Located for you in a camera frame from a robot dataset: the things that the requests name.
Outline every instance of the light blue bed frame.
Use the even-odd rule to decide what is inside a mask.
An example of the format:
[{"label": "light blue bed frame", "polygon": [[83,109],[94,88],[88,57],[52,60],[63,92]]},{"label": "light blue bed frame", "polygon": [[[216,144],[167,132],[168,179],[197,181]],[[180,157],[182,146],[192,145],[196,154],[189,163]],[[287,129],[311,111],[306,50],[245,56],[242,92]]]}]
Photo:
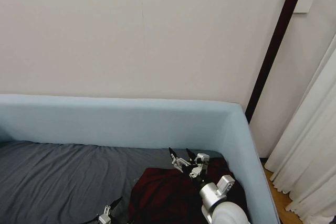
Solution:
[{"label": "light blue bed frame", "polygon": [[239,104],[2,94],[8,140],[217,151],[244,187],[253,224],[280,223]]}]

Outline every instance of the white wall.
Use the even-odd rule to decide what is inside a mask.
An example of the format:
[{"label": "white wall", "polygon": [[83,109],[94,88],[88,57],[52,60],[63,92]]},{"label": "white wall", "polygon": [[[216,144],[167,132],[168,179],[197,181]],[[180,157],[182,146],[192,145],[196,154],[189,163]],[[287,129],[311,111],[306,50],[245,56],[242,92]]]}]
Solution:
[{"label": "white wall", "polygon": [[336,0],[293,15],[250,124],[261,157],[279,141],[335,32]]},{"label": "white wall", "polygon": [[247,105],[284,0],[0,0],[0,93]]}]

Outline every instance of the mattress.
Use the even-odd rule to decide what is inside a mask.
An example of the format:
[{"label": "mattress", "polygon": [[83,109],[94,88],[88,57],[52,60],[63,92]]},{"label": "mattress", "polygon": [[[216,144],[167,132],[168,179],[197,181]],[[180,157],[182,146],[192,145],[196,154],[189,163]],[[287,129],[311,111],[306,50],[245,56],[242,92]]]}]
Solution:
[{"label": "mattress", "polygon": [[172,168],[168,150],[1,143],[0,223],[81,223],[121,196],[114,216],[125,223],[131,190],[148,167]]}]

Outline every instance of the dark red cloth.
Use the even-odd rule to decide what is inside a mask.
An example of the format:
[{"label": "dark red cloth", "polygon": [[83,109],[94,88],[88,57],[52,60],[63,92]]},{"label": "dark red cloth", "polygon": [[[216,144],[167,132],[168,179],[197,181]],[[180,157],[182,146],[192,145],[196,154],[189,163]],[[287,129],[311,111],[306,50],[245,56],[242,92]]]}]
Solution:
[{"label": "dark red cloth", "polygon": [[[217,184],[229,171],[224,158],[211,158],[207,178]],[[245,192],[236,181],[227,201],[239,205],[248,216]],[[204,223],[202,199],[189,176],[177,169],[147,168],[132,189],[129,216],[134,224]]]}]

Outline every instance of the wooden floor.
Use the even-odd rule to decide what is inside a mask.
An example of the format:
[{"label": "wooden floor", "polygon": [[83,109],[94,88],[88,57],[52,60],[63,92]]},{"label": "wooden floor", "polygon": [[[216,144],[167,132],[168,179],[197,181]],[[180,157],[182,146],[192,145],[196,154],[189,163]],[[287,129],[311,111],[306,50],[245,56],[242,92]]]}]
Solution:
[{"label": "wooden floor", "polygon": [[288,197],[288,195],[278,192],[272,185],[272,182],[269,180],[272,173],[264,168],[264,172],[267,177],[269,188],[271,189],[271,193],[275,202],[275,205],[278,210],[278,214],[280,217],[280,220],[283,224],[302,224],[302,221],[299,219],[299,217],[294,214],[293,212],[287,212],[285,210],[285,207],[291,203],[291,199]]}]

